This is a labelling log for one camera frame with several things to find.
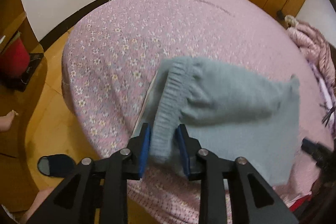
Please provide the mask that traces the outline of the grey knit pants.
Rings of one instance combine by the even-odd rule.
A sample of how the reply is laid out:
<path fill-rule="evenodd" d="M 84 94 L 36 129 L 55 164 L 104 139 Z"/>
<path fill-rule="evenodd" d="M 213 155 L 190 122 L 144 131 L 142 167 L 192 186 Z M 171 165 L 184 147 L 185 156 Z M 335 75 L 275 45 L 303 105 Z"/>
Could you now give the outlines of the grey knit pants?
<path fill-rule="evenodd" d="M 180 124 L 217 156 L 245 157 L 272 186 L 288 182 L 299 133 L 299 80 L 271 81 L 202 57 L 163 60 L 134 128 L 150 124 L 150 159 L 182 173 Z"/>

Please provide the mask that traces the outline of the black slipper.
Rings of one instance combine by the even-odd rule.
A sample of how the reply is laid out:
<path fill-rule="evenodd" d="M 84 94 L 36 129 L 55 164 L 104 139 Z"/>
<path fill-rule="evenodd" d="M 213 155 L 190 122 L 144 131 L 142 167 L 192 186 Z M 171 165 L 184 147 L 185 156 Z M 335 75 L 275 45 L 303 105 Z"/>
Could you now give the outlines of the black slipper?
<path fill-rule="evenodd" d="M 48 177 L 65 178 L 75 168 L 74 159 L 65 154 L 42 156 L 37 163 L 38 171 Z"/>

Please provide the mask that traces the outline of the black tripod stand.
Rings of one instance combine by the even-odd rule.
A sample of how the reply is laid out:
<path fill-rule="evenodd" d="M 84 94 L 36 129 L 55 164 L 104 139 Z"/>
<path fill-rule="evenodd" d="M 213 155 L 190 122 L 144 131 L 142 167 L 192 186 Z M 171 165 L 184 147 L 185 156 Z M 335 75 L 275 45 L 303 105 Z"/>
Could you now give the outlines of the black tripod stand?
<path fill-rule="evenodd" d="M 331 115 L 335 112 L 335 107 L 333 106 L 331 109 L 328 110 L 328 112 L 326 113 L 326 115 L 322 118 L 322 124 L 325 125 L 325 127 L 327 127 Z"/>

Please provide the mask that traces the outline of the purple floral pillow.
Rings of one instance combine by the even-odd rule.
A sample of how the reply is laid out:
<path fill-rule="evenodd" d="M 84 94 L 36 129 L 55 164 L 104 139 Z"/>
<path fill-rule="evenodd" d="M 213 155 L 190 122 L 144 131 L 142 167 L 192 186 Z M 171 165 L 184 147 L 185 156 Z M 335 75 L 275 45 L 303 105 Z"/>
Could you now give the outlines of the purple floral pillow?
<path fill-rule="evenodd" d="M 320 92 L 325 102 L 322 105 L 322 107 L 326 110 L 327 113 L 329 109 L 331 109 L 333 106 L 335 107 L 335 95 L 333 92 L 333 88 L 330 86 L 328 82 L 324 80 L 322 74 L 319 72 L 318 68 L 312 62 L 309 61 L 308 64 L 318 82 Z M 329 123 L 334 122 L 335 122 L 335 112 L 331 115 Z"/>

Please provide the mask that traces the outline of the wooden side cabinet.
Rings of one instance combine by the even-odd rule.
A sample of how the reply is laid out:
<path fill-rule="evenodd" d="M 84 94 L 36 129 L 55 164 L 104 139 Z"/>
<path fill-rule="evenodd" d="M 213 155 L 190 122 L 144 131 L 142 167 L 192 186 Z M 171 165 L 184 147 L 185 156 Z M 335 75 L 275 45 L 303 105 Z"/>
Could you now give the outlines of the wooden side cabinet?
<path fill-rule="evenodd" d="M 1 0 L 1 54 L 19 37 L 29 53 L 29 66 L 19 78 L 1 73 L 1 115 L 18 113 L 9 131 L 1 132 L 1 204 L 11 212 L 28 210 L 39 191 L 27 166 L 25 137 L 45 84 L 47 60 L 22 0 Z"/>

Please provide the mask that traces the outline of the bare foot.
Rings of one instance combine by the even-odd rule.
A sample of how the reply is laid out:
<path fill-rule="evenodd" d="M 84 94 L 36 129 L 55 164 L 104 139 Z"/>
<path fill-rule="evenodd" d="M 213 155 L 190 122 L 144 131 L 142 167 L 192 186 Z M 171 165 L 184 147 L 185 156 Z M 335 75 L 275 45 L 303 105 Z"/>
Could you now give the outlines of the bare foot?
<path fill-rule="evenodd" d="M 7 132 L 13 124 L 13 120 L 18 116 L 18 113 L 15 110 L 11 110 L 5 116 L 0 117 L 0 132 Z"/>

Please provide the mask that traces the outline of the pink ruffled quilt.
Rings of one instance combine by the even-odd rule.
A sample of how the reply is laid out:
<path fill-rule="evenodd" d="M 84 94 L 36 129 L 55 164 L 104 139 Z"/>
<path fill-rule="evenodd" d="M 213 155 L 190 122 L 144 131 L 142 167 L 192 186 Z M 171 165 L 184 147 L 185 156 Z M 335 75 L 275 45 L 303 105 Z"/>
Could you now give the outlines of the pink ruffled quilt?
<path fill-rule="evenodd" d="M 285 16 L 289 37 L 307 61 L 313 63 L 331 86 L 335 85 L 335 65 L 329 42 L 323 34 L 309 23 L 297 20 L 292 15 Z"/>

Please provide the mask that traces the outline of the pink floral bed sheet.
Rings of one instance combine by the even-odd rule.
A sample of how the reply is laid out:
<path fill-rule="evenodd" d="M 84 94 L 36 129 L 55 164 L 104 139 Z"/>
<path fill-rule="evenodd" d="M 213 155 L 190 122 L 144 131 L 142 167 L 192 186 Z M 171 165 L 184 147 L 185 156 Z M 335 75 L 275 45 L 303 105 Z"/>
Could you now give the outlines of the pink floral bed sheet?
<path fill-rule="evenodd" d="M 299 80 L 299 133 L 289 180 L 272 186 L 290 204 L 310 194 L 319 176 L 300 149 L 303 138 L 333 148 L 322 124 L 318 82 L 288 31 L 247 0 L 111 0 L 82 18 L 62 57 L 62 92 L 101 157 L 125 147 L 160 63 L 202 57 L 242 67 L 271 81 Z M 130 181 L 129 197 L 160 223 L 197 223 L 200 186 L 149 159 Z"/>

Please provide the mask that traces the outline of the red bag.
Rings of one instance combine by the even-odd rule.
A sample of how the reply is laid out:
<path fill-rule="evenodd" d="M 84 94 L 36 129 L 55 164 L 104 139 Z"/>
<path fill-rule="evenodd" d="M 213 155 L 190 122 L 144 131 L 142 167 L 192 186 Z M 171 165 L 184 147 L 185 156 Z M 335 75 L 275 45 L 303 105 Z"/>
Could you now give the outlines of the red bag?
<path fill-rule="evenodd" d="M 19 37 L 1 54 L 1 73 L 12 79 L 19 78 L 29 63 L 29 53 Z"/>

